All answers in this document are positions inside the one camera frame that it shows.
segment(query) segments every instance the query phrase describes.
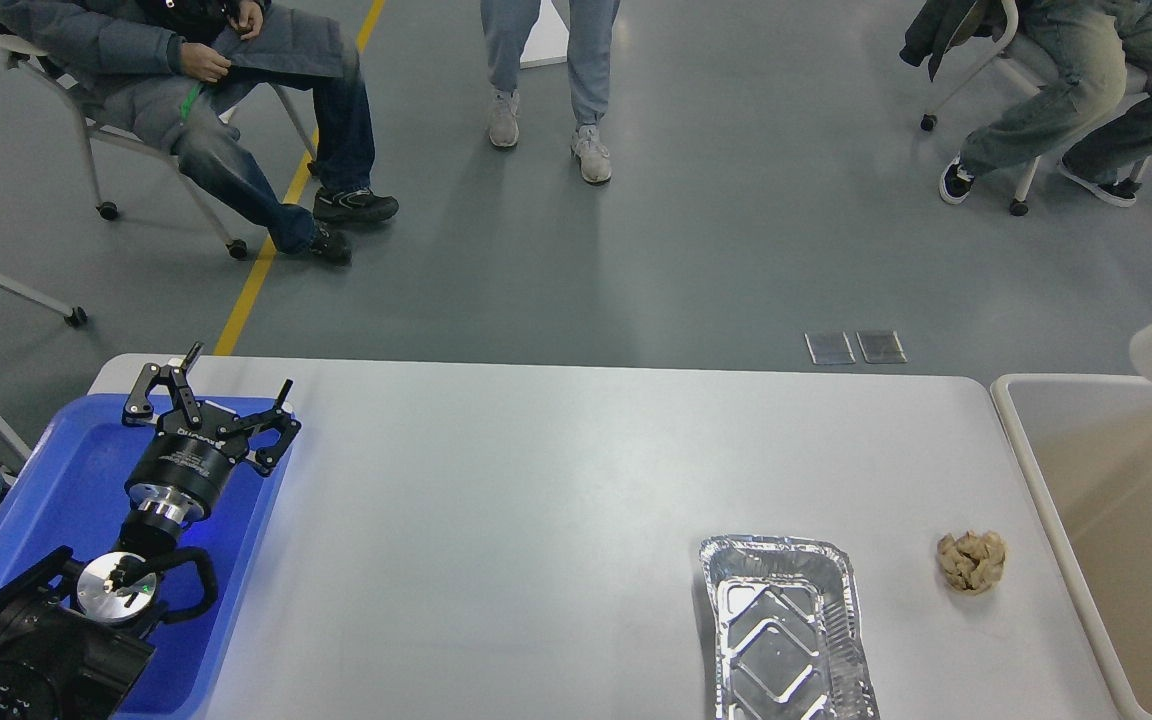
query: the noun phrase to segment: standing person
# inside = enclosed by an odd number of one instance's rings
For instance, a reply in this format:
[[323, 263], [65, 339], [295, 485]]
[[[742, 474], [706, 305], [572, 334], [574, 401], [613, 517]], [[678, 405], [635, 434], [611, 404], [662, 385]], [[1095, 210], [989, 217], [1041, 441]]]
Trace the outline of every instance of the standing person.
[[[941, 176], [941, 199], [957, 205], [979, 176], [1096, 128], [1064, 152], [1058, 170], [1098, 200], [1129, 209], [1135, 190], [1119, 182], [1119, 169], [1152, 156], [1152, 0], [1029, 0], [1020, 6], [1021, 26], [1055, 61], [1060, 79], [968, 136]], [[1147, 74], [1149, 97], [1101, 126], [1123, 100], [1126, 63]]]
[[[397, 200], [371, 191], [376, 144], [358, 51], [340, 41], [335, 20], [270, 0], [238, 0], [233, 15], [206, 22], [174, 14], [184, 5], [0, 0], [0, 22], [99, 100], [103, 122], [176, 156], [184, 176], [268, 228], [280, 252], [347, 264], [353, 250], [332, 225], [397, 213]], [[262, 82], [314, 92], [323, 188], [312, 214], [278, 199], [237, 129], [219, 119]]]
[[[492, 106], [488, 141], [498, 147], [518, 142], [518, 65], [531, 26], [540, 17], [541, 0], [480, 0], [483, 35], [488, 45]], [[612, 92], [612, 23], [621, 0], [571, 0], [567, 37], [567, 78], [571, 83], [573, 158], [590, 184], [612, 179], [612, 159], [599, 141], [598, 123], [607, 114]]]

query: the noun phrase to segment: green lanyard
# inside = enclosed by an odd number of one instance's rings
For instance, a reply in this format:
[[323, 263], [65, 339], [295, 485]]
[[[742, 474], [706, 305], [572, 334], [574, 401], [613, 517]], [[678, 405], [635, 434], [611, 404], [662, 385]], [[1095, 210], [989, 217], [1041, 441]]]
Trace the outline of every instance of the green lanyard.
[[189, 91], [184, 101], [180, 104], [180, 122], [184, 122], [184, 120], [189, 119], [189, 111], [194, 107], [194, 101], [198, 99], [198, 94], [200, 94], [200, 92], [202, 83], [197, 83], [197, 85], [194, 86], [194, 90]]

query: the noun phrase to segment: white table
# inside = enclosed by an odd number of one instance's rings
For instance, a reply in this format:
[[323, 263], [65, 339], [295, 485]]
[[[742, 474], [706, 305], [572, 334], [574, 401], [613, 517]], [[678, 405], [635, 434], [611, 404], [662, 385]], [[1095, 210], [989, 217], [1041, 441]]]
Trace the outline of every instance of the white table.
[[[712, 717], [696, 552], [723, 533], [849, 553], [884, 719], [1116, 717], [969, 379], [238, 357], [189, 379], [285, 377], [305, 429], [209, 719]], [[1009, 564], [956, 597], [934, 544], [969, 528]]]

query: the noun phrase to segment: shoe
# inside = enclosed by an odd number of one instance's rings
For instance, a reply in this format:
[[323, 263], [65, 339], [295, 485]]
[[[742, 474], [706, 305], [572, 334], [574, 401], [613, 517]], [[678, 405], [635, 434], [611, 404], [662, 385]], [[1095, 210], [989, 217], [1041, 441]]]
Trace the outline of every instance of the shoe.
[[15, 475], [3, 473], [3, 487], [0, 488], [0, 505], [3, 505], [3, 500], [8, 498], [8, 492], [15, 484]]
[[498, 147], [518, 145], [518, 91], [492, 91], [488, 108], [488, 141]]
[[320, 187], [314, 192], [314, 220], [325, 223], [379, 223], [397, 213], [397, 200], [371, 192], [370, 187], [332, 192]]
[[950, 205], [963, 204], [963, 200], [968, 199], [968, 194], [972, 192], [973, 182], [973, 174], [963, 169], [963, 159], [952, 159], [941, 176], [941, 200]]
[[1064, 164], [1064, 158], [1061, 158], [1060, 162], [1056, 164], [1056, 170], [1059, 170], [1062, 176], [1069, 177], [1071, 181], [1083, 185], [1085, 190], [1098, 197], [1098, 199], [1114, 205], [1115, 209], [1130, 209], [1130, 206], [1135, 205], [1135, 192], [1132, 191], [1132, 188], [1127, 184], [1130, 181], [1105, 184], [1085, 181], [1085, 179], [1075, 176], [1074, 170], [1069, 169], [1069, 165]]
[[612, 179], [612, 153], [598, 141], [598, 126], [576, 128], [573, 136], [573, 158], [579, 159], [579, 176], [590, 184], [602, 184]]
[[334, 232], [325, 223], [314, 223], [314, 240], [310, 241], [310, 253], [319, 256], [328, 265], [348, 265], [353, 250], [343, 234]]

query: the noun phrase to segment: dark jacket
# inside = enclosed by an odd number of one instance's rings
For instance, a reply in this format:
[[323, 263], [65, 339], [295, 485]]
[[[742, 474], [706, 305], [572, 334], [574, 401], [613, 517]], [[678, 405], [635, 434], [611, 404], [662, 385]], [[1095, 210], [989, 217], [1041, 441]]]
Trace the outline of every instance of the dark jacket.
[[927, 0], [905, 30], [900, 59], [916, 68], [931, 55], [927, 76], [935, 79], [941, 59], [950, 47], [975, 35], [988, 35], [986, 25], [1000, 17], [996, 0]]
[[[234, 67], [340, 77], [343, 46], [339, 25], [270, 0], [259, 36], [242, 41], [226, 28], [211, 47]], [[0, 22], [46, 50], [83, 90], [100, 122], [131, 131], [168, 151], [183, 129], [180, 105], [198, 81], [175, 74], [169, 56], [174, 33], [147, 22], [132, 0], [0, 0]], [[220, 83], [205, 97], [215, 111], [229, 108], [252, 85]]]

